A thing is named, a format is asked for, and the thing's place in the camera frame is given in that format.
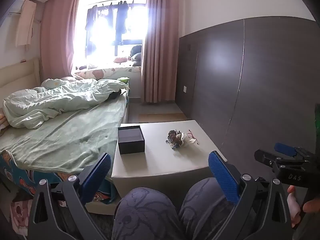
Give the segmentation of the black jewelry box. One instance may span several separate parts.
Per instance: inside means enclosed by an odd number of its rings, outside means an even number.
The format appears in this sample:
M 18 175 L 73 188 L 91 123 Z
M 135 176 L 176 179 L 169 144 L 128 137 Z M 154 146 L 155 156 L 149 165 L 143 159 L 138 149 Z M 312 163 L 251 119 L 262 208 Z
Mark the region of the black jewelry box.
M 118 148 L 120 154 L 132 154 L 145 151 L 145 139 L 141 127 L 126 126 L 118 128 Z

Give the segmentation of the white low table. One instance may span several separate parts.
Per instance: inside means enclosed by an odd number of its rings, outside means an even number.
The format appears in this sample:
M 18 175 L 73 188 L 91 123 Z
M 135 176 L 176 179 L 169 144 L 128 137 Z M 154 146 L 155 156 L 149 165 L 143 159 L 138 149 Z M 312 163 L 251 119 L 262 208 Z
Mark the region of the white low table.
M 188 190 L 198 181 L 212 177 L 208 155 L 218 151 L 195 120 L 140 124 L 145 150 L 114 154 L 112 182 L 121 198 L 132 189 L 147 187 L 167 195 L 179 208 Z M 196 142 L 173 150 L 165 141 L 170 130 L 191 132 Z

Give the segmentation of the bed with green sheet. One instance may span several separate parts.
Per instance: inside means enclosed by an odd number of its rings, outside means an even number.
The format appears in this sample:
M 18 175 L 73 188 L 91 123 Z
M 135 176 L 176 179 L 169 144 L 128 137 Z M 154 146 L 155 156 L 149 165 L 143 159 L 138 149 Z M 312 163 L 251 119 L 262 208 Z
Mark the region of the bed with green sheet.
M 1 174 L 34 195 L 41 179 L 61 182 L 80 174 L 103 153 L 114 157 L 128 93 L 89 109 L 63 112 L 37 129 L 9 124 L 1 136 Z

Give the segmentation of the person's legs grey trousers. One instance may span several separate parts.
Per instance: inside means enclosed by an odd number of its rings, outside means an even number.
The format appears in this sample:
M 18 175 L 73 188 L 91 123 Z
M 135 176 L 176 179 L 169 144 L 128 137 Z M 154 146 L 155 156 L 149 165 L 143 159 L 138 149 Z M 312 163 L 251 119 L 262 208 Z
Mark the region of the person's legs grey trousers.
M 138 187 L 118 203 L 112 239 L 213 239 L 233 207 L 213 177 L 194 184 L 180 209 L 165 194 Z

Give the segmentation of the light green duvet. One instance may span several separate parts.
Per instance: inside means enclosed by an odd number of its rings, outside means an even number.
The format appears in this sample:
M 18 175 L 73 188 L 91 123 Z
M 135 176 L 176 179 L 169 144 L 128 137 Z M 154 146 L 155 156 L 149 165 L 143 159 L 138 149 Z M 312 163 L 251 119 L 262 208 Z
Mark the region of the light green duvet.
M 122 90 L 128 91 L 128 84 L 114 79 L 46 79 L 40 87 L 4 98 L 3 112 L 12 127 L 37 129 L 63 112 L 89 109 Z

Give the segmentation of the cardboard sheets on floor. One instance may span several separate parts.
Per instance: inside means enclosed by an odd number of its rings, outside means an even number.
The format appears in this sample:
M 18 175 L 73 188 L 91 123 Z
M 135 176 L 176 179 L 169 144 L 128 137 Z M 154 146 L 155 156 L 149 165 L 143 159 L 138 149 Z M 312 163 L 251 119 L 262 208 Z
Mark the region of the cardboard sheets on floor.
M 139 123 L 154 123 L 154 122 L 176 122 L 185 121 L 188 118 L 183 113 L 165 113 L 165 114 L 140 114 L 138 117 Z

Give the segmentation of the black garment on bed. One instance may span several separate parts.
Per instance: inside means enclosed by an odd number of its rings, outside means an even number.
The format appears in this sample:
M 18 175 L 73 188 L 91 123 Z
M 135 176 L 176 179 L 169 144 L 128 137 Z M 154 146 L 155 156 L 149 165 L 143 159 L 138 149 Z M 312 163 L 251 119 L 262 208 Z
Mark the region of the black garment on bed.
M 126 91 L 122 91 L 122 90 L 119 90 L 118 92 L 112 92 L 109 97 L 108 97 L 108 100 L 114 100 L 116 99 L 117 97 L 125 94 Z

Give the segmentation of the pink curtain right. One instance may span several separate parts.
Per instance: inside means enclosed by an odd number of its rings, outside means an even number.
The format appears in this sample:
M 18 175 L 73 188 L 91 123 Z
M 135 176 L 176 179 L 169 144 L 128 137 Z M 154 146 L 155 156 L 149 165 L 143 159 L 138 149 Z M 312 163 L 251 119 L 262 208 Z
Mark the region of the pink curtain right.
M 148 29 L 142 55 L 142 101 L 175 100 L 179 0 L 146 0 Z

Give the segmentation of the pink curtain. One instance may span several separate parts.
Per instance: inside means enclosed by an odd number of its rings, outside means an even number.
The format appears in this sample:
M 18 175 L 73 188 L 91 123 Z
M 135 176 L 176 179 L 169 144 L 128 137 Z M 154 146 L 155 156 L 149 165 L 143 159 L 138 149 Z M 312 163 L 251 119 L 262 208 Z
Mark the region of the pink curtain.
M 142 101 L 175 100 L 179 0 L 146 0 L 148 29 L 142 55 Z
M 71 74 L 78 5 L 79 0 L 48 0 L 44 4 L 40 30 L 42 80 Z

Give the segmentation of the beige headboard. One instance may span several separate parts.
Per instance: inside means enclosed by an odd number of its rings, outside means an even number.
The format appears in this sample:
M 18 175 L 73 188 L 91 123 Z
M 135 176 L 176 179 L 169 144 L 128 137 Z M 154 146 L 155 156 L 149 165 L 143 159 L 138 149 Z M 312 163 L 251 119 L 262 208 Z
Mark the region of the beige headboard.
M 1 104 L 10 94 L 41 85 L 38 58 L 1 68 Z

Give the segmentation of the patterned window seat cushion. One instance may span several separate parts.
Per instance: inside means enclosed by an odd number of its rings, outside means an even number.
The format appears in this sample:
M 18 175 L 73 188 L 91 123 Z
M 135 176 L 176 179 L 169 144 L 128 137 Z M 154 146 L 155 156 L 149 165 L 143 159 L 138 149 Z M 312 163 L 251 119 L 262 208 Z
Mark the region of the patterned window seat cushion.
M 117 79 L 129 77 L 132 73 L 141 73 L 141 67 L 95 68 L 77 70 L 73 73 L 76 79 Z

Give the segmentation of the window with hanging clothes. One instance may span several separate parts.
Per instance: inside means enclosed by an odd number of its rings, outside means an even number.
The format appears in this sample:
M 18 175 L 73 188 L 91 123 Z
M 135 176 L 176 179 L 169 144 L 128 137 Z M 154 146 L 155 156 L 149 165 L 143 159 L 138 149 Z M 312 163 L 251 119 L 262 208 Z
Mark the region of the window with hanging clothes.
M 79 0 L 73 70 L 125 57 L 145 36 L 146 0 Z

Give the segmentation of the pink curtain left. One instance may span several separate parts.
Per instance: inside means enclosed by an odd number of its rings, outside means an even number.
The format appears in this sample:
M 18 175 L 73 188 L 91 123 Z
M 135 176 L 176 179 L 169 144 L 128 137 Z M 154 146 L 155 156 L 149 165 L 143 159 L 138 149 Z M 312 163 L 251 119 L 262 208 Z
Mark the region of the pink curtain left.
M 48 0 L 44 4 L 40 30 L 42 80 L 71 74 L 78 5 L 79 0 Z

